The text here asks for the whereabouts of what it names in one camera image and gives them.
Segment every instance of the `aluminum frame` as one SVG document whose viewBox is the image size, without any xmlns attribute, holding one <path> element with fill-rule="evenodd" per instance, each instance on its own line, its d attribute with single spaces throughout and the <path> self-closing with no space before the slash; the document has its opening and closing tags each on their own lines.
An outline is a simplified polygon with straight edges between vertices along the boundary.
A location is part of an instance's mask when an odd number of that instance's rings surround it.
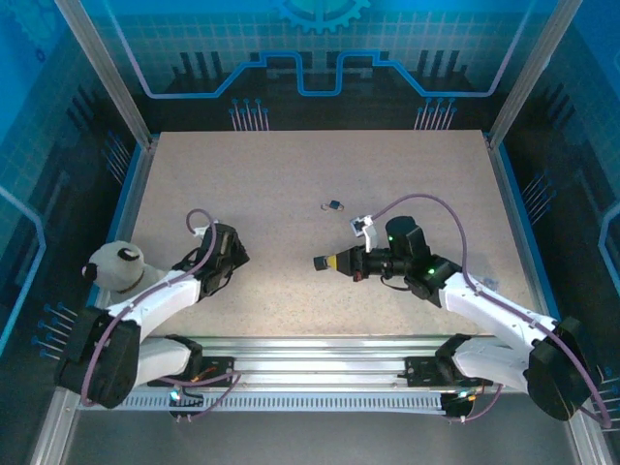
<svg viewBox="0 0 620 465">
<path fill-rule="evenodd" d="M 557 44 L 562 38 L 562 35 L 566 31 L 566 28 L 568 28 L 568 25 L 571 23 L 574 13 L 576 12 L 580 3 L 580 0 L 560 0 L 560 3 L 558 4 L 556 10 L 554 11 L 546 27 L 544 28 L 541 36 L 539 37 L 537 45 L 532 51 L 530 58 L 524 66 L 523 71 L 519 76 L 519 79 L 517 80 L 514 89 L 511 91 L 509 98 L 507 99 L 504 107 L 498 115 L 495 124 L 493 125 L 490 142 L 490 147 L 492 148 L 492 160 L 494 158 L 493 153 L 496 152 L 497 147 L 508 132 L 509 127 L 513 123 L 516 115 L 520 111 L 523 103 L 531 92 L 534 83 L 543 72 L 544 65 L 546 64 L 553 50 L 557 47 Z M 61 10 L 63 16 L 65 16 L 65 18 L 67 19 L 70 27 L 72 28 L 74 34 L 77 37 L 78 42 L 84 49 L 86 56 L 95 67 L 97 74 L 102 79 L 102 82 L 106 86 L 107 91 L 110 93 L 110 96 L 112 97 L 114 103 L 117 105 L 119 111 L 123 115 L 123 118 L 125 118 L 125 121 L 130 127 L 130 130 L 132 130 L 132 133 L 136 137 L 137 141 L 142 147 L 148 147 L 151 142 L 150 134 L 148 133 L 145 124 L 143 124 L 141 115 L 133 100 L 131 99 L 131 95 L 129 95 L 129 92 L 125 87 L 124 82 L 120 78 L 118 71 L 114 67 L 113 62 L 109 57 L 109 54 L 106 51 L 103 42 L 101 41 L 101 38 L 97 34 L 94 25 L 90 21 L 90 18 L 84 11 L 83 7 L 78 0 L 56 0 L 56 4 Z M 494 166 L 496 167 L 496 170 L 499 169 L 501 171 L 503 169 L 502 164 L 500 162 L 498 165 L 497 161 L 498 159 L 496 158 L 494 161 Z M 144 184 L 146 182 L 146 177 L 147 173 L 144 173 L 143 176 L 137 176 L 137 178 L 139 178 L 139 182 L 143 182 Z M 509 216 L 511 217 L 511 223 L 513 225 L 519 225 L 520 220 L 514 208 L 512 192 L 510 191 L 509 186 L 505 182 L 505 177 L 497 177 L 498 183 L 500 185 L 500 191 L 502 192 L 502 196 L 505 199 L 506 209 L 509 213 Z M 123 223 L 130 221 L 129 216 L 137 215 L 143 188 L 144 186 L 136 185 L 136 189 L 132 191 L 130 206 L 127 207 L 128 214 L 124 215 Z M 526 260 L 524 260 L 526 276 L 531 286 L 532 294 L 535 296 L 538 310 L 542 313 L 547 313 L 541 291 L 541 283 L 536 276 L 535 269 L 532 267 L 533 262 L 531 260 L 527 260 L 527 250 L 524 250 L 526 249 L 526 242 L 523 230 L 517 227 L 515 228 L 514 234 L 517 241 L 517 248 L 520 250 L 522 256 L 526 258 Z M 103 293 L 101 293 L 98 297 L 98 304 L 104 303 L 104 299 L 105 296 Z M 219 350 L 227 353 L 234 353 L 235 351 L 238 351 L 239 354 L 242 354 L 243 351 L 246 351 L 245 353 L 249 354 L 250 352 L 252 352 L 253 356 L 258 361 L 254 360 L 252 362 L 249 359 L 246 360 L 245 362 L 249 364 L 248 366 L 246 366 L 246 369 L 252 366 L 251 363 L 254 363 L 253 366 L 255 368 L 257 366 L 261 366 L 261 357 L 268 356 L 269 352 L 272 355 L 276 354 L 278 356 L 281 356 L 280 358 L 284 360 L 281 363 L 281 367 L 284 367 L 287 364 L 287 358 L 285 357 L 285 355 L 290 355 L 293 353 L 295 353 L 295 356 L 314 354 L 316 357 L 318 357 L 315 359 L 315 361 L 317 361 L 318 359 L 322 359 L 325 363 L 327 363 L 326 359 L 329 358 L 330 347 L 332 351 L 334 351 L 335 349 L 337 349 L 336 352 L 340 351 L 340 357 L 361 357 L 361 359 L 364 359 L 367 363 L 375 363 L 376 367 L 383 367 L 384 371 L 382 372 L 382 370 L 379 370 L 380 372 L 378 373 L 378 378 L 369 377 L 368 375 L 370 373 L 368 372 L 365 374 L 360 374 L 358 371 L 356 372 L 355 370 L 354 372 L 344 372 L 344 375 L 343 372 L 338 372 L 340 373 L 340 375 L 337 376 L 345 376 L 347 378 L 345 380 L 347 381 L 347 383 L 341 385 L 341 388 L 345 391 L 347 391 L 347 389 L 350 389 L 350 392 L 355 392 L 355 389 L 361 389 L 363 386 L 366 386 L 367 388 L 371 388 L 373 390 L 378 389 L 391 391 L 393 391 L 394 389 L 404 388 L 402 387 L 402 385 L 399 385 L 397 381 L 395 382 L 393 380 L 393 370 L 395 369 L 395 365 L 392 365 L 393 358 L 402 356 L 403 353 L 401 352 L 401 350 L 404 346 L 407 347 L 409 350 L 413 350 L 415 354 L 431 354 L 432 352 L 434 352 L 433 349 L 439 347 L 439 345 L 441 345 L 441 343 L 443 343 L 443 341 L 445 341 L 446 339 L 447 336 L 420 337 L 409 339 L 340 338 L 333 340 L 325 338 L 289 338 L 277 340 L 208 339 L 200 340 L 199 342 L 209 345 L 211 350 L 215 350 L 216 347 L 214 346 L 217 346 L 219 344 Z M 412 352 L 410 352 L 409 350 L 407 351 L 407 355 L 413 355 Z M 355 362 L 351 362 L 353 363 L 352 367 L 359 368 L 361 365 L 355 365 L 355 363 L 358 362 L 360 362 L 360 359 L 356 360 Z M 387 373 L 389 373 L 389 379 L 391 380 L 391 383 L 388 381 L 388 378 L 384 376 Z M 281 373 L 280 375 L 280 379 L 278 379 L 277 377 L 268 380 L 263 379 L 262 386 L 261 383 L 259 383 L 257 380 L 254 388 L 282 389 L 282 381 L 284 381 L 287 376 L 289 377 L 289 382 L 285 383 L 285 385 L 288 386 L 288 388 L 291 388 L 291 376 L 298 376 L 300 374 L 295 373 L 294 371 L 289 371 L 288 375 L 286 372 Z M 312 386 L 308 384 L 308 381 L 309 380 L 307 379 L 303 380 L 303 383 L 299 384 L 297 388 L 320 388 L 318 386 Z M 250 384 L 248 383 L 245 388 L 250 388 Z M 67 390 L 62 388 L 56 390 L 47 411 L 46 421 L 39 436 L 39 441 L 35 448 L 35 453 L 31 460 L 32 464 L 55 465 L 62 462 L 63 455 L 65 453 L 65 450 L 67 449 L 71 430 L 73 427 L 75 427 L 75 414 L 77 411 L 77 407 L 77 394 L 68 392 Z M 612 463 L 609 451 L 606 447 L 606 442 L 603 439 L 603 435 L 601 433 L 601 429 L 596 423 L 594 423 L 588 418 L 585 418 L 584 415 L 578 414 L 571 420 L 570 427 L 573 433 L 573 440 L 578 450 L 579 457 L 581 458 L 583 463 L 596 463 L 601 465 Z"/>
<path fill-rule="evenodd" d="M 521 74 L 514 83 L 511 93 L 500 109 L 493 127 L 491 128 L 490 147 L 499 147 L 512 126 L 512 123 L 523 108 L 534 85 L 549 63 L 553 52 L 560 44 L 566 30 L 573 22 L 573 18 L 583 0 L 558 0 L 558 4 L 549 17 L 544 30 L 541 32 L 530 56 L 528 57 Z"/>
<path fill-rule="evenodd" d="M 151 133 L 132 98 L 123 78 L 118 73 L 101 36 L 79 0 L 54 0 L 58 10 L 71 28 L 88 61 L 106 88 L 125 120 L 127 127 L 142 148 L 152 142 Z"/>
</svg>

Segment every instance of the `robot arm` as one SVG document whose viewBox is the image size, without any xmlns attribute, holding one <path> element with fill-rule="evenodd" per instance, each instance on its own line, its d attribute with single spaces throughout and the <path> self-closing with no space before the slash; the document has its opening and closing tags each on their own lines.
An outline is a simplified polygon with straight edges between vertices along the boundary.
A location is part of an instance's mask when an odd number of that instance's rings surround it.
<svg viewBox="0 0 620 465">
<path fill-rule="evenodd" d="M 193 275 L 175 281 L 199 264 L 211 242 L 212 229 L 200 229 L 201 247 L 190 252 L 160 282 L 127 301 L 106 309 L 84 308 L 77 315 L 54 374 L 62 388 L 80 393 L 94 347 L 106 328 L 133 301 L 139 303 L 114 328 L 101 352 L 88 389 L 88 398 L 112 409 L 119 405 L 133 387 L 164 376 L 191 380 L 201 370 L 202 347 L 190 339 L 171 335 L 164 339 L 147 339 L 161 323 L 205 297 L 214 295 L 222 281 L 249 261 L 245 249 L 230 226 L 216 228 L 214 253 Z M 153 288 L 166 287 L 149 294 Z"/>
<path fill-rule="evenodd" d="M 444 377 L 458 375 L 509 386 L 529 394 L 552 417 L 570 419 L 591 392 L 577 368 L 543 328 L 566 344 L 595 385 L 600 384 L 602 377 L 594 347 L 579 321 L 567 318 L 559 323 L 516 305 L 465 276 L 458 264 L 431 254 L 422 229 L 412 217 L 388 221 L 389 247 L 369 251 L 368 232 L 374 230 L 369 224 L 372 220 L 367 220 L 364 217 L 352 221 L 354 231 L 366 235 L 366 245 L 334 256 L 317 257 L 315 268 L 334 268 L 354 282 L 371 275 L 379 275 L 382 280 L 402 277 L 415 296 L 467 318 L 504 344 L 462 334 L 453 336 L 436 353 L 437 369 Z M 508 311 L 507 306 L 515 312 Z M 527 323 L 518 314 L 533 322 Z"/>
</svg>

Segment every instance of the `metal bar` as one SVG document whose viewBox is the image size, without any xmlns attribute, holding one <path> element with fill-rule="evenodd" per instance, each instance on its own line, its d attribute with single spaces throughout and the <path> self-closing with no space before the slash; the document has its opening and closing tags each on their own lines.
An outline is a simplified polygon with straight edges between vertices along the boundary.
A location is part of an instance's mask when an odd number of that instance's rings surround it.
<svg viewBox="0 0 620 465">
<path fill-rule="evenodd" d="M 540 190 L 538 191 L 538 193 L 532 194 L 530 197 L 527 198 L 527 200 L 524 202 L 526 210 L 531 210 L 532 206 L 534 205 L 534 203 L 536 203 L 541 196 L 545 196 L 546 195 L 546 188 L 547 187 L 548 186 L 542 186 L 540 188 Z"/>
<path fill-rule="evenodd" d="M 418 128 L 418 122 L 419 122 L 419 116 L 422 113 L 422 107 L 418 108 L 417 114 L 416 114 L 416 122 L 414 123 L 414 129 L 416 130 Z"/>
<path fill-rule="evenodd" d="M 525 209 L 527 211 L 527 216 L 529 216 L 530 218 L 535 215 L 537 213 L 537 211 L 544 205 L 545 202 L 547 202 L 549 200 L 549 196 L 547 194 L 544 194 L 542 196 L 539 196 L 539 198 L 536 198 L 534 201 L 532 201 L 532 204 L 525 205 Z"/>
<path fill-rule="evenodd" d="M 236 122 L 239 127 L 239 131 L 243 131 L 241 126 L 241 118 L 239 117 L 239 105 L 237 99 L 232 99 L 232 104 L 234 105 L 234 114 L 236 114 Z"/>
<path fill-rule="evenodd" d="M 529 216 L 530 216 L 530 218 L 534 218 L 534 217 L 535 217 L 538 213 L 540 213 L 540 212 L 541 212 L 541 210 L 542 210 L 543 208 L 545 208 L 545 207 L 546 207 L 546 210 L 545 210 L 545 211 L 548 211 L 548 210 L 549 210 L 549 208 L 551 208 L 551 205 L 549 205 L 549 203 L 550 203 L 550 202 L 551 202 L 554 198 L 555 198 L 555 196 L 554 196 L 553 194 L 551 194 L 549 197 L 547 197 L 547 198 L 546 198 L 546 200 L 545 200 L 545 201 L 544 201 L 541 205 L 539 205 L 539 206 L 537 207 L 537 210 L 536 210 L 536 211 L 534 211 L 531 215 L 529 215 Z"/>
<path fill-rule="evenodd" d="M 53 358 L 54 360 L 60 360 L 59 356 L 53 356 L 52 354 L 50 354 L 48 351 L 46 351 L 45 349 L 41 349 L 39 351 L 39 357 L 47 357 L 47 358 Z"/>
<path fill-rule="evenodd" d="M 66 389 L 55 391 L 30 465 L 59 465 L 62 462 L 78 401 L 79 396 Z"/>
<path fill-rule="evenodd" d="M 201 399 L 181 398 L 171 402 L 168 389 L 138 387 L 114 412 L 201 412 L 220 395 L 221 388 L 203 392 L 193 389 Z M 79 410 L 111 412 L 101 406 Z M 390 412 L 444 415 L 441 394 L 437 392 L 248 392 L 237 387 L 218 408 L 218 412 Z"/>
<path fill-rule="evenodd" d="M 433 112 L 433 121 L 430 123 L 430 129 L 433 129 L 433 126 L 435 126 L 435 120 L 437 119 L 437 115 L 439 114 L 439 107 L 441 106 L 443 101 L 444 99 L 441 97 L 437 99 L 437 107 L 435 107 L 435 111 Z"/>
<path fill-rule="evenodd" d="M 267 116 L 268 110 L 267 108 L 263 108 L 263 116 L 264 116 L 264 129 L 266 131 L 270 131 L 269 129 L 269 117 Z"/>
<path fill-rule="evenodd" d="M 236 121 L 234 121 L 234 109 L 232 109 L 232 108 L 231 108 L 231 109 L 229 109 L 229 114 L 231 115 L 232 128 L 233 128 L 235 131 L 238 131 L 238 130 L 236 129 Z"/>
<path fill-rule="evenodd" d="M 452 108 L 449 111 L 449 118 L 448 118 L 448 124 L 445 126 L 444 129 L 448 130 L 450 128 L 450 124 L 452 124 L 452 119 L 454 118 L 454 115 L 456 114 L 456 108 Z"/>
<path fill-rule="evenodd" d="M 69 334 L 65 334 L 64 332 L 56 329 L 55 327 L 51 327 L 50 325 L 46 325 L 46 322 L 44 322 L 43 320 L 39 320 L 39 322 L 37 323 L 37 327 L 39 329 L 41 329 L 41 328 L 49 329 L 50 331 L 53 331 L 56 334 L 60 334 L 61 336 L 64 336 L 64 337 L 69 337 Z"/>
<path fill-rule="evenodd" d="M 543 280 L 536 271 L 534 255 L 528 246 L 527 234 L 523 222 L 520 220 L 519 207 L 517 206 L 517 191 L 511 189 L 509 172 L 507 171 L 508 162 L 502 161 L 500 147 L 490 148 L 491 165 L 495 171 L 498 187 L 506 206 L 506 211 L 511 221 L 511 227 L 514 234 L 519 256 L 523 262 L 525 275 L 527 278 L 530 292 L 535 303 L 535 308 L 539 313 L 549 315 L 550 307 L 543 291 Z M 592 402 L 589 400 L 583 405 L 586 409 L 592 411 Z M 580 459 L 580 463 L 588 463 L 594 465 L 612 465 L 614 462 L 600 426 L 578 412 L 569 421 L 571 436 Z"/>
<path fill-rule="evenodd" d="M 431 99 L 430 97 L 426 98 L 426 105 L 424 106 L 424 110 L 422 112 L 422 118 L 419 121 L 419 128 L 423 129 L 422 126 L 424 125 L 424 118 L 426 117 L 426 111 L 428 110 L 428 105 L 433 101 L 433 99 Z"/>
<path fill-rule="evenodd" d="M 7 191 L 4 187 L 0 186 L 0 197 L 3 197 L 7 200 L 12 206 L 14 206 L 17 210 L 21 212 L 28 220 L 30 220 L 35 225 L 35 230 L 37 231 L 37 239 L 39 240 L 39 250 L 37 250 L 37 255 L 35 255 L 35 259 L 32 261 L 30 265 L 30 269 L 28 270 L 28 274 L 26 275 L 26 279 L 24 280 L 23 286 L 21 286 L 21 290 L 19 291 L 19 295 L 15 300 L 15 304 L 13 305 L 13 309 L 9 314 L 9 319 L 4 325 L 2 329 L 2 335 L 0 335 L 0 356 L 4 352 L 4 348 L 9 341 L 9 336 L 13 331 L 13 327 L 16 324 L 17 317 L 19 316 L 19 312 L 21 312 L 21 307 L 23 306 L 23 302 L 28 296 L 28 291 L 32 286 L 32 283 L 37 274 L 37 270 L 39 269 L 39 265 L 41 264 L 41 260 L 43 259 L 43 255 L 46 252 L 47 244 L 46 244 L 46 235 L 43 228 L 43 222 L 41 221 L 41 217 L 35 213 L 35 211 L 26 206 L 25 203 L 20 201 L 16 196 Z"/>
<path fill-rule="evenodd" d="M 532 179 L 530 181 L 530 183 L 525 186 L 525 189 L 523 189 L 523 192 L 521 192 L 521 197 L 525 200 L 525 197 L 530 193 L 530 191 L 532 191 L 532 189 L 534 189 L 536 186 L 539 185 L 539 183 L 543 180 L 544 178 L 544 174 L 541 174 L 540 176 L 535 175 L 534 179 Z"/>
<path fill-rule="evenodd" d="M 65 307 L 65 305 L 63 305 L 62 302 L 58 302 L 58 304 L 56 305 L 56 308 L 60 308 L 61 310 L 64 310 L 65 312 L 73 315 L 74 317 L 76 317 L 78 314 L 76 312 L 74 312 L 73 310 L 68 309 L 67 307 Z"/>
<path fill-rule="evenodd" d="M 536 225 L 539 220 L 551 209 L 551 205 L 547 205 L 546 208 L 534 219 L 532 219 L 532 226 Z"/>
<path fill-rule="evenodd" d="M 259 114 L 259 120 L 261 121 L 261 131 L 264 131 L 263 112 L 261 111 L 261 99 L 254 99 L 254 102 L 256 103 L 257 113 Z"/>
<path fill-rule="evenodd" d="M 148 148 L 152 137 L 146 123 L 88 13 L 79 0 L 54 1 L 132 135 L 140 146 Z"/>
<path fill-rule="evenodd" d="M 75 320 L 72 320 L 71 318 L 63 315 L 62 313 L 60 313 L 57 310 L 54 310 L 53 308 L 51 308 L 51 306 L 48 303 L 46 303 L 46 305 L 44 305 L 44 310 L 43 311 L 46 312 L 46 313 L 53 313 L 54 315 L 62 318 L 63 320 L 67 320 L 68 322 L 70 322 L 72 324 L 75 323 Z"/>
<path fill-rule="evenodd" d="M 521 74 L 516 80 L 508 98 L 489 133 L 490 147 L 494 148 L 504 140 L 512 123 L 529 97 L 534 85 L 543 73 L 553 51 L 562 40 L 582 0 L 559 0 L 544 30 L 541 32 Z"/>
<path fill-rule="evenodd" d="M 435 109 L 433 107 L 428 109 L 428 114 L 426 115 L 426 124 L 424 125 L 424 130 L 428 129 L 428 125 L 431 121 L 431 116 L 435 114 Z"/>
</svg>

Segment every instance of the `beige work surface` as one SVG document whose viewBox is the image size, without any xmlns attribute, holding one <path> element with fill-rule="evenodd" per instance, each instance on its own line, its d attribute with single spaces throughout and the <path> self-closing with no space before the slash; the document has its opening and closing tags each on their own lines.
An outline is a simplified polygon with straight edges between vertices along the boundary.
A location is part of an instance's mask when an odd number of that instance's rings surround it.
<svg viewBox="0 0 620 465">
<path fill-rule="evenodd" d="M 315 256 L 355 238 L 349 220 L 414 192 L 441 197 L 459 214 L 470 272 L 499 292 L 532 301 L 506 210 L 479 131 L 163 133 L 133 241 L 162 269 L 198 246 L 185 215 L 207 209 L 235 227 L 251 261 L 220 293 L 179 312 L 155 334 L 188 336 L 418 335 L 480 333 L 458 315 L 392 291 L 378 277 L 353 283 L 316 272 Z M 344 211 L 322 211 L 338 200 Z M 411 215 L 433 253 L 461 263 L 451 217 L 428 200 L 405 201 L 378 222 Z M 194 218 L 203 226 L 203 218 Z M 394 285 L 402 280 L 393 279 Z"/>
</svg>

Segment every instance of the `white plush toy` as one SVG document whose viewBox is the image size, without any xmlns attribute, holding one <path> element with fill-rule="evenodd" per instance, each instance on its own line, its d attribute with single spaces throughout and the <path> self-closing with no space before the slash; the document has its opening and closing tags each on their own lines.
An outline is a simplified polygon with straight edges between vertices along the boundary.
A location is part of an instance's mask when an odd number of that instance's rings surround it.
<svg viewBox="0 0 620 465">
<path fill-rule="evenodd" d="M 90 257 L 81 274 L 110 291 L 112 303 L 138 295 L 166 276 L 165 271 L 144 262 L 138 246 L 122 240 L 103 245 Z"/>
</svg>

